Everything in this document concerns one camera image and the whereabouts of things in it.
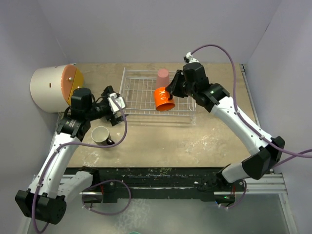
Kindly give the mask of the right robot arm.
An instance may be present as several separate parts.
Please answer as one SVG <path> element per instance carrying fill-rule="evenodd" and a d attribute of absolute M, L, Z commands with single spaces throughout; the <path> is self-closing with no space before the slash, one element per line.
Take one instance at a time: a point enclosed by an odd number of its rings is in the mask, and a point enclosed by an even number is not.
<path fill-rule="evenodd" d="M 279 149 L 285 147 L 285 140 L 263 130 L 257 134 L 259 126 L 241 109 L 234 107 L 234 99 L 222 85 L 209 82 L 202 64 L 184 65 L 182 70 L 176 71 L 165 90 L 170 97 L 192 97 L 199 106 L 222 120 L 250 153 L 243 161 L 232 163 L 218 172 L 216 183 L 219 189 L 227 191 L 234 182 L 245 178 L 259 180 L 280 161 Z"/>

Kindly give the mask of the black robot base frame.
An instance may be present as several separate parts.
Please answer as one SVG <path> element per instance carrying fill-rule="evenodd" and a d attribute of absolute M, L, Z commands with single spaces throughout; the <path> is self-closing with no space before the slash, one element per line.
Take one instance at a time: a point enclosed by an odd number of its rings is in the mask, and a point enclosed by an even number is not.
<path fill-rule="evenodd" d="M 265 175 L 260 180 L 247 178 L 233 184 L 218 181 L 218 167 L 153 167 L 95 169 L 97 184 L 107 184 L 85 190 L 85 202 L 116 203 L 118 199 L 196 199 L 203 202 L 218 201 L 234 203 L 235 195 L 251 189 L 252 184 L 267 182 Z"/>

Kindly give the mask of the black faceted mug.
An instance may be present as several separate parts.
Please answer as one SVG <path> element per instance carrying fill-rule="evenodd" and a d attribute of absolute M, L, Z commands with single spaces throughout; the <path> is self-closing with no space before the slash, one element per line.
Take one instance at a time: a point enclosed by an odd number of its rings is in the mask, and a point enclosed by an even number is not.
<path fill-rule="evenodd" d="M 102 148 L 109 148 L 114 145 L 109 130 L 104 126 L 98 126 L 91 131 L 92 141 Z"/>

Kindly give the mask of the orange cup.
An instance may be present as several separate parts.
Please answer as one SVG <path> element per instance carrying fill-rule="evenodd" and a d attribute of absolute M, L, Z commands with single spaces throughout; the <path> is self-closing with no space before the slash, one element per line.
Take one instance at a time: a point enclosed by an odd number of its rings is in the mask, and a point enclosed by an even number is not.
<path fill-rule="evenodd" d="M 175 102 L 167 102 L 165 87 L 160 87 L 154 90 L 154 101 L 157 111 L 165 112 L 175 108 Z"/>

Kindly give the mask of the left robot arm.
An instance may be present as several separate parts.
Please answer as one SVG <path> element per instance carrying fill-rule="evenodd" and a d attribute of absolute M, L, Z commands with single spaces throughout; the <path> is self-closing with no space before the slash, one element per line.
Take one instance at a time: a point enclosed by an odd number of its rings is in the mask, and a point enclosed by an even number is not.
<path fill-rule="evenodd" d="M 88 88 L 77 88 L 71 96 L 71 105 L 60 120 L 52 148 L 44 165 L 27 190 L 18 190 L 15 201 L 26 217 L 48 224 L 58 224 L 67 204 L 78 193 L 100 187 L 99 171 L 82 167 L 66 183 L 60 181 L 78 146 L 83 146 L 84 136 L 91 121 L 105 118 L 113 126 L 126 120 L 126 115 L 116 113 L 125 108 L 125 102 L 112 86 L 107 86 L 99 99 Z"/>

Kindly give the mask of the pink tumbler cup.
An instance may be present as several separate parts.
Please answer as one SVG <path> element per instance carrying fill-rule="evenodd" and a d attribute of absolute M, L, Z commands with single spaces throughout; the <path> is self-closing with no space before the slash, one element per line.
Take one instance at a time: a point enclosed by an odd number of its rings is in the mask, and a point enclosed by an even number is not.
<path fill-rule="evenodd" d="M 166 69 L 160 69 L 157 72 L 156 86 L 155 88 L 167 87 L 170 83 L 169 71 Z"/>

